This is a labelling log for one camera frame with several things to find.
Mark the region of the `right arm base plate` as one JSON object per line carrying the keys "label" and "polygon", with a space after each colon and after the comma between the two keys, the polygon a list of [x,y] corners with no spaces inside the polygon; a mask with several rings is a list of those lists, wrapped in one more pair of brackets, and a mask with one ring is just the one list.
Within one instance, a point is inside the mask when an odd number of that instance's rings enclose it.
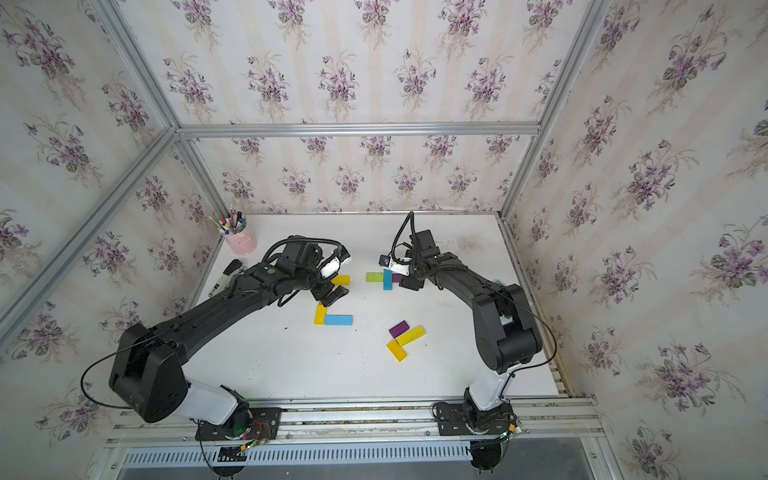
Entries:
{"label": "right arm base plate", "polygon": [[508,403],[483,411],[470,403],[437,402],[431,412],[440,436],[504,436],[520,430],[518,417]]}

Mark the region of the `light blue wooden block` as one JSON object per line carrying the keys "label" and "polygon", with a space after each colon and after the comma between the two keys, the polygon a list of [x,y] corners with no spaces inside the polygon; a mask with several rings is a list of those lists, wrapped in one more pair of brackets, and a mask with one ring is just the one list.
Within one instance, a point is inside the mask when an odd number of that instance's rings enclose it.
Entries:
{"label": "light blue wooden block", "polygon": [[326,315],[324,324],[329,326],[352,326],[354,317],[352,315]]}

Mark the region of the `green wooden block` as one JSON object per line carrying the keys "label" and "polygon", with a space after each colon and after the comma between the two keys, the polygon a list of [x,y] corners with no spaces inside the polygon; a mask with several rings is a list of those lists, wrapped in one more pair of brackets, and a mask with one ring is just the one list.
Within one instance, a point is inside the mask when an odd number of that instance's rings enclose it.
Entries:
{"label": "green wooden block", "polygon": [[384,274],[382,272],[367,272],[365,279],[368,283],[382,283],[384,281]]}

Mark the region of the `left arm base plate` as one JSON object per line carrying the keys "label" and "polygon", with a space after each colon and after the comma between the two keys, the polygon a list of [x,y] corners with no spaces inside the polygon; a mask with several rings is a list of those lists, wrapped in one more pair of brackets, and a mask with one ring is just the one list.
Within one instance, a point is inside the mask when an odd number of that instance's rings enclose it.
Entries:
{"label": "left arm base plate", "polygon": [[195,439],[201,442],[275,440],[283,410],[277,407],[236,410],[223,425],[201,421]]}

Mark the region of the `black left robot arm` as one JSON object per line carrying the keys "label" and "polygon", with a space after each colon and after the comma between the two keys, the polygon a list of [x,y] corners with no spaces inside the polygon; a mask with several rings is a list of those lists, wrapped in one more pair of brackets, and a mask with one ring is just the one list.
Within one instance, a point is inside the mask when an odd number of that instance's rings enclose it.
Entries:
{"label": "black left robot arm", "polygon": [[332,281],[350,257],[336,240],[291,235],[208,300],[150,328],[129,327],[109,357],[108,386],[121,400],[118,409],[132,410],[147,423],[177,415],[215,426],[240,425],[246,400],[228,387],[193,381],[184,365],[238,321],[271,305],[281,307],[302,291],[331,306],[348,293]]}

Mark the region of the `small purple block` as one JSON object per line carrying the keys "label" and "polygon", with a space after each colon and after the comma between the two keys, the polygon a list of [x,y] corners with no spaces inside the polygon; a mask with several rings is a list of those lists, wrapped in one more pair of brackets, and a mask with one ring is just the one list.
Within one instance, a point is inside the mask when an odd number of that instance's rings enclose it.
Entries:
{"label": "small purple block", "polygon": [[403,320],[389,329],[389,333],[393,339],[396,339],[400,335],[406,333],[410,329],[407,321]]}

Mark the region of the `lemon yellow block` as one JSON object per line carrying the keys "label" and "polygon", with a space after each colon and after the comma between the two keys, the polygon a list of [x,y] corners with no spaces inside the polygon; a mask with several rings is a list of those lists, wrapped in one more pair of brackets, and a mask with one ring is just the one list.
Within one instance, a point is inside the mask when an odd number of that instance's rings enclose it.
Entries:
{"label": "lemon yellow block", "polygon": [[425,335],[426,335],[425,329],[422,326],[417,326],[399,335],[396,338],[396,342],[401,347],[405,347],[406,345],[424,337]]}

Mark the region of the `teal wooden block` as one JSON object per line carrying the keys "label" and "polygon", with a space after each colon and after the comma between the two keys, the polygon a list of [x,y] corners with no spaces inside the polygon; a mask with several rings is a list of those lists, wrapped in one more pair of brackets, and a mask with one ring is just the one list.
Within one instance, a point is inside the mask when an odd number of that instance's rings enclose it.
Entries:
{"label": "teal wooden block", "polygon": [[389,269],[383,271],[383,289],[385,291],[391,291],[393,289],[393,272]]}

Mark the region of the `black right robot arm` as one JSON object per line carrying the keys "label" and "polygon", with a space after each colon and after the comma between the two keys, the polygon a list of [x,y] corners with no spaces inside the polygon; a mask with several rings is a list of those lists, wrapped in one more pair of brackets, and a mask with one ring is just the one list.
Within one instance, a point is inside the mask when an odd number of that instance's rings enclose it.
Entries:
{"label": "black right robot arm", "polygon": [[490,370],[465,391],[465,415],[480,419],[499,411],[505,393],[517,374],[543,367],[553,356],[536,362],[544,349],[541,330],[547,325],[531,309],[521,286],[493,282],[465,265],[455,254],[441,252],[429,230],[414,232],[408,242],[395,240],[389,259],[381,264],[395,268],[400,285],[418,291],[427,282],[448,291],[468,306],[472,314],[474,343]]}

